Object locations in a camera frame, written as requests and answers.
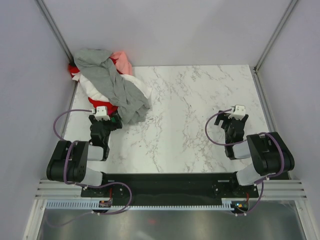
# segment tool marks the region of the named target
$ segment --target white marble tabletop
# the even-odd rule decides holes
[[[146,121],[124,125],[111,133],[105,162],[88,167],[106,173],[234,172],[251,159],[229,160],[223,146],[212,144],[204,127],[219,110],[244,105],[249,118],[245,135],[268,131],[248,65],[134,67],[134,75],[152,88]],[[92,109],[78,85],[73,109]],[[72,112],[64,138],[90,139],[87,112]],[[208,132],[223,143],[224,130],[214,125]]]

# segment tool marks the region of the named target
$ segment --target pink cloth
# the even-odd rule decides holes
[[[115,59],[115,68],[123,74],[133,76],[131,63],[128,61],[127,55],[124,51],[116,51],[111,56],[111,59]]]

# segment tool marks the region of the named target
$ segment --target white cloth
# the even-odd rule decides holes
[[[128,74],[122,74],[121,77],[123,77],[125,80],[129,82],[132,82],[144,94],[144,96],[147,99],[150,98],[152,89],[145,85],[145,83],[142,82],[140,79]],[[80,82],[80,85],[85,91],[86,95],[92,100],[109,102],[109,99],[106,96],[102,95],[90,82],[90,80],[81,74],[81,72],[76,73],[72,79],[77,82]]]

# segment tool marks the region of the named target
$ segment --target white wall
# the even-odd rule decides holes
[[[20,240],[72,81],[33,0],[2,1],[0,33],[0,239]]]
[[[260,70],[275,123],[320,224],[320,1],[298,3]]]
[[[45,0],[70,50],[134,66],[255,66],[290,0]]]

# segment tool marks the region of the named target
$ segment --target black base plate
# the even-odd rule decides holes
[[[132,191],[131,206],[207,206],[221,205],[221,198],[258,197],[253,185],[235,189],[234,173],[127,173],[105,174],[103,184],[122,182]],[[112,188],[114,206],[129,201],[129,191],[122,185],[82,190],[83,198],[109,198]]]

